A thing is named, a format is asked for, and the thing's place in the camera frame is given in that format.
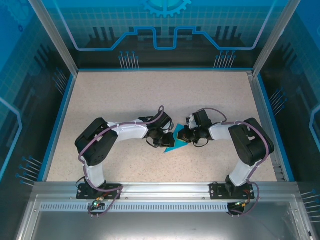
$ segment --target beige speckled tabletop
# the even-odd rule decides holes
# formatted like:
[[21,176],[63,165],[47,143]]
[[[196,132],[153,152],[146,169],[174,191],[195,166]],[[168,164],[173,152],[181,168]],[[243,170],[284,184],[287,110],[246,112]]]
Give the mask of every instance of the beige speckled tabletop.
[[[47,181],[77,181],[84,173],[75,140],[92,123],[127,122],[154,116],[160,105],[175,125],[203,107],[224,112],[229,121],[259,120],[245,72],[80,72],[71,96]],[[212,122],[222,117],[208,112]],[[113,146],[103,162],[108,182],[212,182],[224,181],[235,168],[238,155],[232,141],[211,141],[206,147],[188,145],[164,153],[144,139]],[[254,181],[276,181],[267,160]]]

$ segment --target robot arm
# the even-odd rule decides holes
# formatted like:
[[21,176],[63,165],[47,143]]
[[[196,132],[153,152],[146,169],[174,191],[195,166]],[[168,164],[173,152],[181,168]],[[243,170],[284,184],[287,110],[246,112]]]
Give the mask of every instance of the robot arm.
[[[169,132],[174,128],[172,119],[164,112],[162,116],[152,124],[142,124],[155,120],[160,115],[140,117],[134,121],[136,124],[120,125],[109,130],[90,146],[81,157],[85,161],[85,171],[88,180],[96,188],[104,188],[106,182],[103,174],[103,161],[108,156],[114,144],[129,139],[153,139],[153,147],[168,148],[175,145],[173,133]],[[99,133],[103,130],[119,125],[114,122],[106,122],[103,118],[97,118],[77,138],[75,146],[80,153]]]
[[[233,172],[227,176],[225,188],[230,196],[237,187],[247,183],[251,173],[266,155],[266,146],[258,134],[243,124],[212,124],[205,110],[192,114],[186,119],[187,125],[177,138],[187,143],[197,144],[200,139],[207,141],[232,140],[239,160]],[[275,150],[274,144],[256,119],[249,118],[245,123],[257,129],[267,142],[269,153]]]

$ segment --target transparent front panel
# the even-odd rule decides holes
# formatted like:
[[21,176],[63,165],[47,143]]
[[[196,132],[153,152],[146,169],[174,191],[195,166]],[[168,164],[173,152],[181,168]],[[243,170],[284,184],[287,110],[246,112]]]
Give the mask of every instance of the transparent front panel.
[[287,0],[45,0],[83,69],[251,68]]
[[319,229],[320,16],[319,1],[301,1],[261,77],[293,176]]
[[14,239],[70,72],[28,1],[0,1],[0,36],[0,236]]

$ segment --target aluminum frame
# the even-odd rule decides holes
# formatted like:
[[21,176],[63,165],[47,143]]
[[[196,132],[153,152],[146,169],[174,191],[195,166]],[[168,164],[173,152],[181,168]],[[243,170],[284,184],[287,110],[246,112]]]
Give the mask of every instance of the aluminum frame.
[[253,66],[253,76],[257,77],[261,69],[265,65],[267,59],[269,58],[272,50],[276,46],[279,38],[284,33],[285,28],[287,27],[291,17],[295,13],[301,0],[289,0],[283,12],[276,22],[274,29],[272,30],[268,40],[266,41],[258,59],[256,60]]
[[79,71],[78,67],[75,61],[73,60],[65,42],[63,41],[57,27],[54,24],[54,21],[50,17],[43,2],[41,0],[28,0],[28,1],[31,4],[33,10],[35,11],[35,14],[39,18],[40,22],[42,23],[44,29],[48,33],[54,46],[56,47],[59,54],[61,55],[69,71],[74,77],[77,77],[78,71]]
[[[124,186],[117,203],[226,203],[237,200],[210,200],[210,182],[119,182]],[[296,182],[258,182],[261,203],[291,205],[292,215],[300,239],[309,238],[304,221],[304,204]],[[75,182],[36,182],[26,208],[17,240],[29,240],[35,231],[42,203],[90,203],[92,200],[77,200]]]

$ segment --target metal extrusion bar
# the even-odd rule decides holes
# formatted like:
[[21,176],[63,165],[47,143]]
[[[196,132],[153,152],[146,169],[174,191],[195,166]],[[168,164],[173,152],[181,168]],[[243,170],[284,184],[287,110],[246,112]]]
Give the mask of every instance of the metal extrusion bar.
[[39,20],[41,21],[44,29],[48,33],[49,37],[51,38],[54,46],[58,50],[59,54],[61,55],[63,61],[67,65],[71,74],[76,77],[78,74],[78,68],[73,60],[72,56],[70,55],[67,46],[65,45],[62,37],[59,34],[58,29],[56,28],[53,20],[51,19],[46,7],[40,0],[29,0],[33,10],[35,11],[36,15],[38,16]]
[[[119,182],[124,186],[117,202],[237,202],[234,200],[210,200],[211,182]],[[262,202],[290,202],[300,191],[296,182],[258,182]],[[92,200],[76,200],[74,182],[35,182],[30,201],[91,203]]]
[[258,59],[253,66],[253,76],[258,76],[261,69],[265,65],[272,50],[276,46],[279,38],[283,34],[286,26],[288,25],[291,17],[295,13],[301,0],[289,0],[288,4],[283,9],[281,16],[279,17],[273,31],[271,32],[266,44],[264,45]]
[[265,132],[269,135],[269,137],[274,142],[274,153],[271,155],[272,164],[280,164],[282,169],[282,176],[286,181],[289,180],[289,176],[286,171],[285,163],[283,156],[281,154],[281,150],[279,148],[278,140],[276,137],[275,130],[273,128],[270,115],[268,113],[268,108],[265,99],[262,97],[262,89],[256,77],[253,77],[252,73],[248,73],[248,79],[250,82],[250,86],[252,89],[253,98],[255,101],[256,109],[259,114],[259,118],[261,121],[261,125]]
[[[118,212],[134,212],[135,210],[129,209],[129,206],[138,206],[137,212],[225,212],[226,203],[232,202],[210,200],[210,182],[119,183],[124,186],[124,189],[120,200],[116,201],[114,207],[114,210]],[[304,206],[296,182],[258,182],[257,184],[260,188],[260,202],[262,203],[283,204],[287,202],[300,203],[300,207]],[[76,194],[75,182],[35,182],[16,239],[32,239],[39,212],[86,212],[87,204],[90,204],[91,200],[77,200]],[[292,207],[297,210],[296,215],[301,212],[300,207]]]

